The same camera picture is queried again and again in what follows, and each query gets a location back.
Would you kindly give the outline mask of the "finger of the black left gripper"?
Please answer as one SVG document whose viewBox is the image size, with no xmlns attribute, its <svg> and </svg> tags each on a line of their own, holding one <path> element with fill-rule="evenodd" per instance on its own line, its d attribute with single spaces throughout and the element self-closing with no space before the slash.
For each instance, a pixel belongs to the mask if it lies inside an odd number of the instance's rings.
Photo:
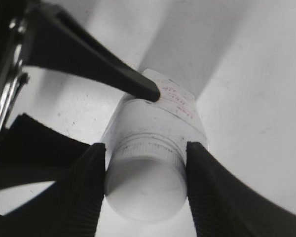
<svg viewBox="0 0 296 237">
<path fill-rule="evenodd" d="M 62 7 L 34 7 L 27 14 L 23 60 L 112 86 L 156 102 L 157 85 L 101 45 Z"/>
<path fill-rule="evenodd" d="M 54 181 L 89 148 L 19 115 L 0 136 L 0 190 L 36 182 Z"/>
</svg>

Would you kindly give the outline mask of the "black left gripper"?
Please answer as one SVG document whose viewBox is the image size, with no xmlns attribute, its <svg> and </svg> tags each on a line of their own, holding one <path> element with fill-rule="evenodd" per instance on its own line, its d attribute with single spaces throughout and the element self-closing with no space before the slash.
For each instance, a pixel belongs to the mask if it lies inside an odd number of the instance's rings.
<svg viewBox="0 0 296 237">
<path fill-rule="evenodd" d="M 26 14 L 37 0 L 0 0 L 0 138 L 24 82 L 20 58 Z"/>
</svg>

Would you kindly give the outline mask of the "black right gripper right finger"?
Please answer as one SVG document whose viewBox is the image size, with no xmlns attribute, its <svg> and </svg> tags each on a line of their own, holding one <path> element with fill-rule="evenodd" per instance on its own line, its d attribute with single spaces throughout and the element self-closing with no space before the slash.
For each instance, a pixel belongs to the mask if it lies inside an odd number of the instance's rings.
<svg viewBox="0 0 296 237">
<path fill-rule="evenodd" d="M 187 197 L 199 237 L 296 237 L 296 215 L 237 179 L 199 142 L 186 145 Z"/>
</svg>

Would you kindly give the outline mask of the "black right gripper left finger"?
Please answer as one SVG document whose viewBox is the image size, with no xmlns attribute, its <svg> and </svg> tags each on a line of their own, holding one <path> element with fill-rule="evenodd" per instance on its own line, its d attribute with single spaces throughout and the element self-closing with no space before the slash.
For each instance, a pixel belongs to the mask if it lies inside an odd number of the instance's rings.
<svg viewBox="0 0 296 237">
<path fill-rule="evenodd" d="M 105 153 L 95 143 L 41 194 L 0 217 L 0 237 L 93 237 L 104 199 Z"/>
</svg>

